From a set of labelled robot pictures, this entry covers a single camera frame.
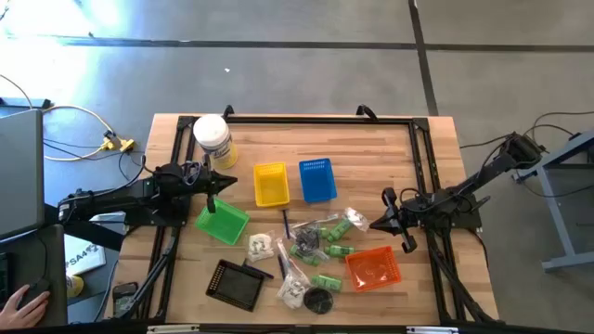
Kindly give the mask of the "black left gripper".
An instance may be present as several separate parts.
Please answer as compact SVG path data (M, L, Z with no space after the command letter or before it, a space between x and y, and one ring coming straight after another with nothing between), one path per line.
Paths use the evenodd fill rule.
M216 207L214 204L214 180L212 171L209 155L204 155L201 162L185 162L185 183L193 189L194 194L205 194L207 196L206 204L208 211L210 213L215 213ZM218 172L215 172L214 176L217 179L215 181L216 192L221 192L238 182L238 178L235 176L225 175Z

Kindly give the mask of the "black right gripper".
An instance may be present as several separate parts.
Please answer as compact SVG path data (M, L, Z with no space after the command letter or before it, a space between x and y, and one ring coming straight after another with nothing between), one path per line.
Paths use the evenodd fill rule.
M386 212L380 218L374 220L369 227L388 232L393 236L400 234L403 239L403 251L411 253L418 246L416 240L407 231L413 225L412 212L406 209L404 204L400 207L397 206L397 196L391 187L383 189L381 198L387 207Z

